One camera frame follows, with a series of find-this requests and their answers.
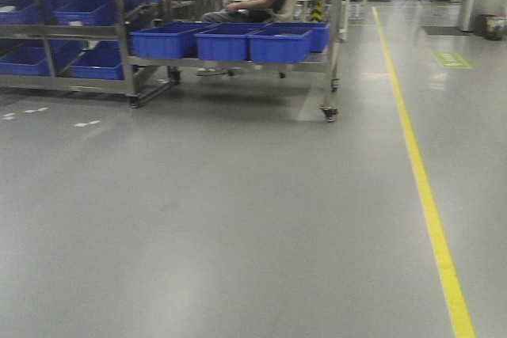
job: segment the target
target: person's legs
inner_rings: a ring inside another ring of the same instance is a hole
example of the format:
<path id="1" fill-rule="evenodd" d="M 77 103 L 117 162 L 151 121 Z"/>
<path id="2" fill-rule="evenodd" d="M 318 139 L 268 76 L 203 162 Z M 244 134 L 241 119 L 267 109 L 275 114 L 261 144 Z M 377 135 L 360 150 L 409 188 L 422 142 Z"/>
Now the person's legs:
<path id="1" fill-rule="evenodd" d="M 242 12 L 227 13 L 226 11 L 206 13 L 202 19 L 204 23 L 251 23 L 252 19 Z"/>

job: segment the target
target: seated person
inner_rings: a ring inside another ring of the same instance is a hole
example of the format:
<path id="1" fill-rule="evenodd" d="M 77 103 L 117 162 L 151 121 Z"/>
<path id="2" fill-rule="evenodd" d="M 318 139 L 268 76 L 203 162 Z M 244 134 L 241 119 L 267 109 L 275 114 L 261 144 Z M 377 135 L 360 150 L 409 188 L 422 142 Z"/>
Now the seated person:
<path id="1" fill-rule="evenodd" d="M 277 13 L 286 0 L 246 0 L 225 6 L 219 12 L 206 13 L 202 17 L 204 23 L 264 23 L 273 16 L 271 9 Z"/>

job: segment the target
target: shoe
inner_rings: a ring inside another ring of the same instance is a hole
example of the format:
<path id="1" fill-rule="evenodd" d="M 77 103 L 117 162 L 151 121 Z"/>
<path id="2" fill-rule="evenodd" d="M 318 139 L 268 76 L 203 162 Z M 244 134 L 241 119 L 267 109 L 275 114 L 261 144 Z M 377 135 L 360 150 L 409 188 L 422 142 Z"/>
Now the shoe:
<path id="1" fill-rule="evenodd" d="M 227 70 L 225 69 L 211 69 L 207 67 L 201 67 L 197 69 L 197 75 L 200 77 L 207 77 L 209 75 L 224 75 L 227 74 Z"/>

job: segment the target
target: yellow stripe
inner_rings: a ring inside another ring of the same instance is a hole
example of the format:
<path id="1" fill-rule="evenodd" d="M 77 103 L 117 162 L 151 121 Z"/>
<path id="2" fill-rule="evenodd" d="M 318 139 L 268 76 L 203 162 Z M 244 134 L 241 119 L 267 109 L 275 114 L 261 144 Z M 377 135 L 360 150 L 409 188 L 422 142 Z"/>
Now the yellow stripe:
<path id="1" fill-rule="evenodd" d="M 429 236 L 433 245 L 433 251 L 436 258 L 436 265 L 440 273 L 440 281 L 444 290 L 447 307 L 451 316 L 452 327 L 456 338 L 475 338 L 474 327 L 471 323 L 470 314 L 468 313 L 467 303 L 459 285 L 458 275 L 452 261 L 451 252 L 445 237 L 444 228 L 440 220 L 438 208 L 436 207 L 433 192 L 429 183 L 428 175 L 424 162 L 421 157 L 421 151 L 417 145 L 417 138 L 410 121 L 410 115 L 406 108 L 405 100 L 401 86 L 399 84 L 398 75 L 395 71 L 395 65 L 387 45 L 386 35 L 380 22 L 379 13 L 375 7 L 372 7 L 373 15 L 377 29 L 379 30 L 380 39 L 382 41 L 383 53 L 386 59 L 387 70 L 391 77 L 393 91 L 395 93 L 398 113 L 402 122 L 403 133 L 405 135 L 407 149 L 409 151 L 412 168 L 414 171 L 419 196 L 424 208 L 426 224 Z"/>

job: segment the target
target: metal shelf frame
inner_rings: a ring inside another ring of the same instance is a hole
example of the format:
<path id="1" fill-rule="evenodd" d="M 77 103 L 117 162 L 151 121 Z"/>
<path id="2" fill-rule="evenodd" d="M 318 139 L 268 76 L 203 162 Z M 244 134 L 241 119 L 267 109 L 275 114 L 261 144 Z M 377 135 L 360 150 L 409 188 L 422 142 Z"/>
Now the metal shelf frame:
<path id="1" fill-rule="evenodd" d="M 178 67 L 229 67 L 242 68 L 247 70 L 272 70 L 279 73 L 289 71 L 295 72 L 312 72 L 322 73 L 326 80 L 323 82 L 324 100 L 320 109 L 324 112 L 326 120 L 333 122 L 336 120 L 337 109 L 333 105 L 332 96 L 337 89 L 337 53 L 338 53 L 338 36 L 340 32 L 341 18 L 340 9 L 341 0 L 331 0 L 330 20 L 331 20 L 331 36 L 330 44 L 326 51 L 322 54 L 312 54 L 304 62 L 299 64 L 283 64 L 283 63 L 255 63 L 251 61 L 241 62 L 217 62 L 203 61 L 200 59 L 145 59 L 129 55 L 127 60 L 131 65 L 140 66 L 167 66 L 169 77 L 179 78 Z"/>
<path id="2" fill-rule="evenodd" d="M 35 0 L 40 9 L 43 9 L 41 0 Z M 98 93 L 122 93 L 129 97 L 131 106 L 139 107 L 143 100 L 150 99 L 154 95 L 164 91 L 171 84 L 179 82 L 179 66 L 185 67 L 241 67 L 248 70 L 274 70 L 280 73 L 289 71 L 303 71 L 322 73 L 326 76 L 324 89 L 323 110 L 328 121 L 334 121 L 337 109 L 332 104 L 332 95 L 337 85 L 337 38 L 340 28 L 341 0 L 331 0 L 330 20 L 331 37 L 330 45 L 320 55 L 311 55 L 305 62 L 299 64 L 283 63 L 252 63 L 252 62 L 210 62 L 199 59 L 142 59 L 135 57 L 130 52 L 128 44 L 128 32 L 131 29 L 139 29 L 140 25 L 148 25 L 158 14 L 162 13 L 162 21 L 173 20 L 173 0 L 162 0 L 158 5 L 139 7 L 130 12 L 125 11 L 124 0 L 115 0 L 117 8 L 117 24 L 104 27 L 82 27 L 66 25 L 3 25 L 0 28 L 0 38 L 6 39 L 41 39 L 48 57 L 48 65 L 51 75 L 49 77 L 30 77 L 0 75 L 2 86 L 20 87 L 31 89 L 66 89 L 70 91 L 88 91 Z M 120 55 L 124 69 L 124 80 L 95 80 L 67 77 L 67 71 L 56 73 L 53 63 L 53 54 L 50 40 L 116 40 L 120 45 Z M 142 67 L 138 74 L 134 74 L 132 65 Z M 161 83 L 153 89 L 153 86 L 145 86 L 146 81 L 161 66 L 167 66 L 169 81 Z"/>
<path id="3" fill-rule="evenodd" d="M 41 11 L 44 7 L 42 0 L 35 0 Z M 146 82 L 157 70 L 154 66 L 142 68 L 134 74 L 132 66 L 128 63 L 128 30 L 132 24 L 147 25 L 160 10 L 160 5 L 151 4 L 140 6 L 129 13 L 124 12 L 123 0 L 116 0 L 119 10 L 116 25 L 110 26 L 71 26 L 51 25 L 45 22 L 43 25 L 2 25 L 0 26 L 0 38 L 19 40 L 42 40 L 48 60 L 50 75 L 47 77 L 2 75 L 0 81 L 3 87 L 83 91 L 90 93 L 117 93 L 129 97 L 131 104 L 138 105 L 144 100 L 160 93 L 169 87 L 166 83 L 158 86 L 146 86 Z M 53 62 L 53 51 L 50 40 L 108 40 L 118 41 L 122 56 L 124 79 L 105 80 L 91 78 L 72 78 L 67 69 L 57 73 Z"/>

